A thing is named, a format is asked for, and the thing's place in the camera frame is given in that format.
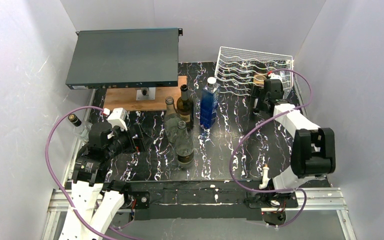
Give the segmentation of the dark green bottle silver neck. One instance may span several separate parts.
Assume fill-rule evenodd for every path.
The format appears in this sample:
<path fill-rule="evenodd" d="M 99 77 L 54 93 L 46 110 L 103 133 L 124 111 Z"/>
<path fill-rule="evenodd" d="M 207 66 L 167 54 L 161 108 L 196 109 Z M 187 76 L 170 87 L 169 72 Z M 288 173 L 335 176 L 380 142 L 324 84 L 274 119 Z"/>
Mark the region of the dark green bottle silver neck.
<path fill-rule="evenodd" d="M 263 74 L 255 74 L 253 77 L 252 77 L 252 82 L 258 86 L 259 88 L 264 88 L 264 84 L 265 84 L 265 80 L 267 79 L 267 77 Z"/>

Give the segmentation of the clear glass bottle gold label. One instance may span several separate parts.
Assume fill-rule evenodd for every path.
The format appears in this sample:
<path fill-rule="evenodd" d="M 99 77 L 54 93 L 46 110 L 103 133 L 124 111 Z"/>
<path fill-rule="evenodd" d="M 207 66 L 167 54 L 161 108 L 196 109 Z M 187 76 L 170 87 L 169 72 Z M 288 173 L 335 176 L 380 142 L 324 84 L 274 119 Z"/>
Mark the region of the clear glass bottle gold label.
<path fill-rule="evenodd" d="M 183 120 L 178 122 L 174 146 L 180 164 L 188 165 L 192 162 L 195 153 L 193 138 L 188 132 L 186 122 Z"/>

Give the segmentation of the blue rectangular glass bottle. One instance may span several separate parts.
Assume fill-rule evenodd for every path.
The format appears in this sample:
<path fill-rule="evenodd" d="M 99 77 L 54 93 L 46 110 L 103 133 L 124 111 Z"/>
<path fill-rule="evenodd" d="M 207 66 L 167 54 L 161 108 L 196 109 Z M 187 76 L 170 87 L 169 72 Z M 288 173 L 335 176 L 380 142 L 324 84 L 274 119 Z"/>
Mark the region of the blue rectangular glass bottle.
<path fill-rule="evenodd" d="M 216 121 L 220 86 L 215 77 L 209 77 L 201 91 L 200 125 L 205 129 L 210 129 Z"/>

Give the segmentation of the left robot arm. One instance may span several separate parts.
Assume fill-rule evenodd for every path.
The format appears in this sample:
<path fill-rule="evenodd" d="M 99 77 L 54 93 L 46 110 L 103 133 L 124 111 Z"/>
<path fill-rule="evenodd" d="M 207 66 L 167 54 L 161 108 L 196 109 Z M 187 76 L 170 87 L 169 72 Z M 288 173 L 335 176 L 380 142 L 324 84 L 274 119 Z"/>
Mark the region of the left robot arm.
<path fill-rule="evenodd" d="M 145 150 L 146 133 L 138 123 L 133 137 L 124 120 L 92 125 L 88 141 L 81 147 L 72 173 L 69 207 L 59 239 L 101 240 L 118 209 L 125 203 L 125 183 L 106 181 L 111 160 L 120 154 Z"/>

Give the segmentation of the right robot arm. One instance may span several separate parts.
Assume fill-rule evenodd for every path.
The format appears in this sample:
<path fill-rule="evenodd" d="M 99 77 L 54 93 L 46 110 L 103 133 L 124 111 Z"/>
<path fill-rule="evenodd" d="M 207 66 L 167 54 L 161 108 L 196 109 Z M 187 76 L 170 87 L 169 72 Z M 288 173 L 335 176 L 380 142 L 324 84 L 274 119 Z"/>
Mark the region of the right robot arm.
<path fill-rule="evenodd" d="M 263 167 L 260 190 L 296 189 L 335 171 L 334 131 L 311 122 L 289 103 L 280 79 L 266 79 L 252 93 L 256 97 L 254 109 L 272 114 L 293 137 L 289 167 L 273 178 L 268 177 L 269 167 Z"/>

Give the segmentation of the clear bottle black cap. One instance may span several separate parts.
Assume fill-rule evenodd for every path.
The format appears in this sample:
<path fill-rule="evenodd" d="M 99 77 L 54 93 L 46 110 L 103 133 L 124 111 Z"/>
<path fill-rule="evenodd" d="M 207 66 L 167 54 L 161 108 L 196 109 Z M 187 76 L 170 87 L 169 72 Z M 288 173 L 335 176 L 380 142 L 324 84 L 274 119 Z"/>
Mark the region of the clear bottle black cap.
<path fill-rule="evenodd" d="M 73 134 L 82 142 L 87 143 L 93 124 L 88 121 L 81 121 L 75 114 L 70 114 L 67 119 L 74 126 Z"/>

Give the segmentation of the clear glass bottle tall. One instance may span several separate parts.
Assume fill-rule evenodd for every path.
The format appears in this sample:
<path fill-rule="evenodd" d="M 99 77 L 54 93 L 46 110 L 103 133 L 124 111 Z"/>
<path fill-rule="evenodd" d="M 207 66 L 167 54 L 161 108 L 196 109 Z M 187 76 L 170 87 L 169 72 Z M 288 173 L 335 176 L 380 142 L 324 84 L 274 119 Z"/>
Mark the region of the clear glass bottle tall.
<path fill-rule="evenodd" d="M 165 103 L 166 113 L 164 114 L 164 131 L 168 141 L 171 144 L 174 144 L 178 136 L 178 123 L 181 121 L 181 118 L 175 108 L 174 98 L 172 96 L 168 96 L 165 99 Z"/>

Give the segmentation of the dark wine bottle white label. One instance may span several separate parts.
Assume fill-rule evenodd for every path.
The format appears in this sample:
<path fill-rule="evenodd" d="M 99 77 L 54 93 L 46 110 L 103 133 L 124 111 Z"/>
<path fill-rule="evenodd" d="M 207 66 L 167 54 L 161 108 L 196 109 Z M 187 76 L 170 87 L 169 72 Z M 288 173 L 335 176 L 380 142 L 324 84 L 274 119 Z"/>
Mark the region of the dark wine bottle white label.
<path fill-rule="evenodd" d="M 186 123 L 186 128 L 191 131 L 194 127 L 194 101 L 188 94 L 188 86 L 182 84 L 180 86 L 180 97 L 176 102 L 177 112 L 181 120 Z"/>

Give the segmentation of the wooden board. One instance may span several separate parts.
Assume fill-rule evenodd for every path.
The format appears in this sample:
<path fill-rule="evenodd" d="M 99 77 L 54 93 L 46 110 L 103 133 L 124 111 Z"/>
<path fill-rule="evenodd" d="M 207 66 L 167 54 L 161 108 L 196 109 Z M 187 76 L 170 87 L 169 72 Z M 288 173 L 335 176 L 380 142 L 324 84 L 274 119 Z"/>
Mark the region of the wooden board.
<path fill-rule="evenodd" d="M 165 99 L 173 97 L 176 101 L 181 96 L 180 86 L 187 83 L 186 76 L 178 77 L 178 86 L 156 87 L 155 100 L 136 100 L 138 88 L 109 88 L 106 91 L 103 107 L 113 110 L 124 108 L 127 111 L 163 111 Z"/>

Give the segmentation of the white plastic peg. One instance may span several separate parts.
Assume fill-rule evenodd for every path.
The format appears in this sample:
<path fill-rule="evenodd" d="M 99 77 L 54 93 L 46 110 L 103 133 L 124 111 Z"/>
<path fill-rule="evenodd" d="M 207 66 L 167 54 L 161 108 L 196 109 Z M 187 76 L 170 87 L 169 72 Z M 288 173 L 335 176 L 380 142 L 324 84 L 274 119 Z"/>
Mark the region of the white plastic peg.
<path fill-rule="evenodd" d="M 267 164 L 265 164 L 263 167 L 262 167 L 262 177 L 261 177 L 261 183 L 258 185 L 258 188 L 260 190 L 264 190 L 268 187 L 268 184 L 269 184 L 269 181 L 270 181 L 270 178 L 269 178 L 269 170 L 270 168 L 268 167 Z"/>

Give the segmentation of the metal stand post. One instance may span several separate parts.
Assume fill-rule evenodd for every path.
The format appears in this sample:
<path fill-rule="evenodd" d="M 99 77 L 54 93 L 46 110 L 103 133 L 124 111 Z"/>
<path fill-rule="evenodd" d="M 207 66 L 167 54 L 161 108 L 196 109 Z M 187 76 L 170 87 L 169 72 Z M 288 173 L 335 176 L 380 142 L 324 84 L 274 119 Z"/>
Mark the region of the metal stand post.
<path fill-rule="evenodd" d="M 155 87 L 141 87 L 136 90 L 137 101 L 153 101 L 156 99 Z"/>

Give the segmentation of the grey network switch box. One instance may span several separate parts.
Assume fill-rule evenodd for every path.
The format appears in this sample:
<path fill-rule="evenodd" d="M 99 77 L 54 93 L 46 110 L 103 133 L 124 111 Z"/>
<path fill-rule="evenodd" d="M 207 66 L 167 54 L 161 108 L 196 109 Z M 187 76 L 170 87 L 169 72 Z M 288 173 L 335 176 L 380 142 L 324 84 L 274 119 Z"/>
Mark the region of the grey network switch box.
<path fill-rule="evenodd" d="M 65 84 L 72 90 L 178 86 L 183 29 L 82 30 Z"/>

